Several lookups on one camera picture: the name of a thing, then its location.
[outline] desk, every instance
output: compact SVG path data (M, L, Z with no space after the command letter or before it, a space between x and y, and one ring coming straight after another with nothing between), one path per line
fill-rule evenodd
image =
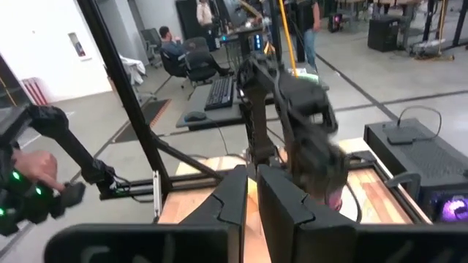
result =
M330 89L330 87L326 83L324 83L323 81L320 82L323 89L325 89L326 91ZM239 104L242 103L242 101L237 97L236 91L234 91L232 107L205 111L206 99L210 94L210 90L211 84L200 85L194 90L194 92L190 96L190 100L185 108L185 111L177 120L177 123L175 125L176 128L188 127L190 131L198 131L244 123L241 110L239 109ZM273 94L267 94L266 104L273 104ZM207 118L203 121L186 122L184 120L185 115L194 111L205 113Z
M361 139L351 139L339 142L340 147L346 152L356 152L361 150L370 150L368 145ZM382 166L384 172L389 178L392 174L383 166L382 162L378 161ZM231 169L238 164L244 164L243 160L235 157L215 157L203 161L204 164L212 169ZM197 172L187 164L181 163L178 166L175 175L186 175ZM244 242L244 262L246 263L268 263L270 258L266 246L263 228L260 220L260 212L257 205L257 192L253 191L251 187L252 181L249 181L249 196L247 198L247 218L245 228L245 242ZM386 187L380 181L376 181L370 171L355 171L350 175L349 183L351 184L354 192L358 195L359 202L363 208L362 223L368 224L411 224L408 222L408 216L399 207L399 204L389 197L386 192ZM202 189L185 192L175 192L169 194L167 197L164 209L162 211L159 222L161 224L177 224L195 210L213 189ZM352 208L347 209L347 204L353 203L354 200L350 197L349 191L343 191L343 208L340 213L350 218L355 218ZM416 207L416 210L421 216L430 223L430 220L424 213L416 206L413 201L410 203Z

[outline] purple light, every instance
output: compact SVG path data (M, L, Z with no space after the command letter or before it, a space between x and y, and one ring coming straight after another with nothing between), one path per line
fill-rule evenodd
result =
M468 221L468 213L457 213L459 208L467 207L468 199L455 199L447 201L442 209L442 220L445 222Z

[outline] computer mouse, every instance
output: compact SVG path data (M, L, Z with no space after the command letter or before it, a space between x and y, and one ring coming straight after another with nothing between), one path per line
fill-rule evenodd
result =
M191 122L191 121L203 121L206 119L206 114L202 112L190 112L187 113L184 117L184 121Z

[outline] man sitting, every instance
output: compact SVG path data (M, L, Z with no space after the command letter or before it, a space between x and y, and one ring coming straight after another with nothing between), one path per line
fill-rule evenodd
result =
M170 55L177 57L186 54L186 50L181 44L181 39L179 37L173 38L173 35L170 33L169 28L167 26L162 26L159 29L159 35L161 35L162 38L162 49L164 51L168 52ZM221 68L218 65L218 63L214 60L211 54L209 54L209 56L206 56L203 62L207 63L209 67L215 69L221 76L225 76L230 73L230 69Z

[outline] green led light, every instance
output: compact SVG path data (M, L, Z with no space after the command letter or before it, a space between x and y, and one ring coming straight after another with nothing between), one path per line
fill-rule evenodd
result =
M13 177L14 177L14 179L16 179L16 180L20 180L20 174L17 173L17 172L13 172Z

